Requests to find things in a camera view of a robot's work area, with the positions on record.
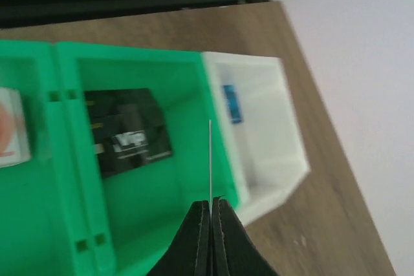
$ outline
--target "green plastic tray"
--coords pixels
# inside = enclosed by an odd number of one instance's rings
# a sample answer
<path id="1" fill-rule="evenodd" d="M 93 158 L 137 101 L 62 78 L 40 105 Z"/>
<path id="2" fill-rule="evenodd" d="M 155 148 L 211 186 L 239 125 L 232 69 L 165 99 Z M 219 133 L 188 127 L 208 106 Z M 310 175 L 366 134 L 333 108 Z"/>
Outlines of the green plastic tray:
<path id="1" fill-rule="evenodd" d="M 51 55 L 46 43 L 0 41 L 0 87 L 21 93 L 32 153 L 0 169 L 0 275 L 96 275 Z"/>
<path id="2" fill-rule="evenodd" d="M 190 204 L 208 199 L 209 119 L 213 194 L 226 195 L 233 207 L 238 203 L 201 55 L 81 43 L 58 43 L 54 49 L 98 273 L 145 275 Z M 144 87 L 164 111 L 174 154 L 102 180 L 83 92 Z"/>

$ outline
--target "metal pin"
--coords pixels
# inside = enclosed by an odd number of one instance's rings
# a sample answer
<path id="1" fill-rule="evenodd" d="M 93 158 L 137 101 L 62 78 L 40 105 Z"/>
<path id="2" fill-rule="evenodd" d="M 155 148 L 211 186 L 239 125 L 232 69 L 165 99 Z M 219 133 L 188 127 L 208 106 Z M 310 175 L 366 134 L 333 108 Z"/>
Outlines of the metal pin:
<path id="1" fill-rule="evenodd" d="M 213 215 L 212 121 L 208 120 L 208 172 L 210 179 L 210 218 Z"/>

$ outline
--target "white wall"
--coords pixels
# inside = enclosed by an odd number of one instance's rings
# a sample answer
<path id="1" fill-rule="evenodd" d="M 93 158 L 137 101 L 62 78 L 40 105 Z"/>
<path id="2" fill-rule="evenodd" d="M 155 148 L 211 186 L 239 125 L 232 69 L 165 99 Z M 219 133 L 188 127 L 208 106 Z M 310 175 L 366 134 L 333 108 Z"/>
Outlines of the white wall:
<path id="1" fill-rule="evenodd" d="M 414 0 L 282 1 L 395 271 L 412 276 Z"/>

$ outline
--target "white compartment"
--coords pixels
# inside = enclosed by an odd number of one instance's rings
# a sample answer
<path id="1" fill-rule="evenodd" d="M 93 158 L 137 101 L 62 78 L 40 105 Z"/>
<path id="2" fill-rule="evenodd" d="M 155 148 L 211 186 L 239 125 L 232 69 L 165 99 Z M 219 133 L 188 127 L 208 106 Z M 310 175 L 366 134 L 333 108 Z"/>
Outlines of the white compartment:
<path id="1" fill-rule="evenodd" d="M 215 109 L 247 225 L 282 205 L 309 171 L 278 58 L 205 52 Z M 233 85 L 243 121 L 232 124 L 223 85 Z"/>

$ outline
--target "wooden desk surface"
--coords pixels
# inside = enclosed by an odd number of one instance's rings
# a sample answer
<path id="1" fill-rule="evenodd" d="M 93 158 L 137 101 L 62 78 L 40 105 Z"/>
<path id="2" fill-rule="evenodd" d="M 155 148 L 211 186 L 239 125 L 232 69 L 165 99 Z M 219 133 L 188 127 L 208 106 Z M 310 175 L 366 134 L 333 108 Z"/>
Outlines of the wooden desk surface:
<path id="1" fill-rule="evenodd" d="M 253 243 L 282 276 L 395 275 L 280 3 L 17 28 L 0 39 L 281 58 L 312 173 L 284 206 L 248 226 Z"/>

